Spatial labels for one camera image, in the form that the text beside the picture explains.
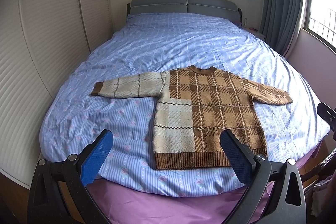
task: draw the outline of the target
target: brown ribbed cuff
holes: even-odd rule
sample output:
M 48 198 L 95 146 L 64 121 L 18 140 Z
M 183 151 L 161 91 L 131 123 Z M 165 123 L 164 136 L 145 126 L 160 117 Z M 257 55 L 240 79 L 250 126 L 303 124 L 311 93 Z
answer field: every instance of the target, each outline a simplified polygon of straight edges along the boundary
M 99 95 L 99 92 L 103 88 L 104 82 L 98 82 L 94 85 L 93 91 L 91 92 L 91 95 Z
M 285 91 L 285 96 L 286 99 L 288 100 L 288 103 L 293 103 L 293 99 L 289 96 L 289 93 L 287 91 Z
M 267 148 L 252 149 L 253 154 L 267 156 Z M 193 169 L 231 166 L 224 152 L 155 153 L 156 169 Z

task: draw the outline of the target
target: window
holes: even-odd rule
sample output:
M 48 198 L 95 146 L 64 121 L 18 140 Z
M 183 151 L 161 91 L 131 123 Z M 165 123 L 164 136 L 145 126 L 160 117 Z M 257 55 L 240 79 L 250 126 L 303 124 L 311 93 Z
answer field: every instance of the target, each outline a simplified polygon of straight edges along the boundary
M 336 51 L 336 0 L 307 0 L 304 28 Z

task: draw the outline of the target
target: metal screw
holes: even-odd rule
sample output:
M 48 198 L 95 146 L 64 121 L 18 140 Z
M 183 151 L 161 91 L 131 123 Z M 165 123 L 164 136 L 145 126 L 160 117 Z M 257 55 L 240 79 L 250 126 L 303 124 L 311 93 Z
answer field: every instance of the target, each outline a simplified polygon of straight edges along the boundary
M 295 160 L 294 159 L 288 159 L 288 163 L 290 165 L 295 165 Z
M 39 160 L 39 165 L 45 165 L 45 159 Z
M 258 154 L 258 155 L 256 155 L 255 158 L 256 158 L 257 160 L 259 160 L 259 161 L 264 161 L 264 160 L 266 159 L 265 156 L 262 155 L 262 154 Z
M 69 161 L 74 161 L 77 159 L 77 155 L 76 154 L 71 154 L 69 157 L 68 157 L 68 160 Z

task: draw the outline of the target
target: sweater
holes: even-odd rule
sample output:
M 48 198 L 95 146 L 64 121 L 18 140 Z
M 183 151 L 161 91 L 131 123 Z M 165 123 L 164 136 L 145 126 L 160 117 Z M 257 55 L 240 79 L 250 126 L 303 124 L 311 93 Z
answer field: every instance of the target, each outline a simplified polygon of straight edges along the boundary
M 230 166 L 219 142 L 224 129 L 254 154 L 267 156 L 253 99 L 270 105 L 293 102 L 281 89 L 194 65 L 99 82 L 91 95 L 159 98 L 152 140 L 159 170 Z

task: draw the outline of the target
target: pink bed skirt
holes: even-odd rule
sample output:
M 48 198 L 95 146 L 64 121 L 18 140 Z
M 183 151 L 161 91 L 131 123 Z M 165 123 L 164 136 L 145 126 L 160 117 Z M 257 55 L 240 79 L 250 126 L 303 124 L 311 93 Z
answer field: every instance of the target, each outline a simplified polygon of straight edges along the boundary
M 296 162 L 299 169 L 314 150 Z M 261 216 L 272 186 L 272 183 L 267 186 L 250 222 L 258 220 Z M 113 224 L 216 224 L 224 221 L 246 187 L 198 198 L 173 198 L 143 193 L 105 179 L 95 180 L 88 184 L 87 188 Z

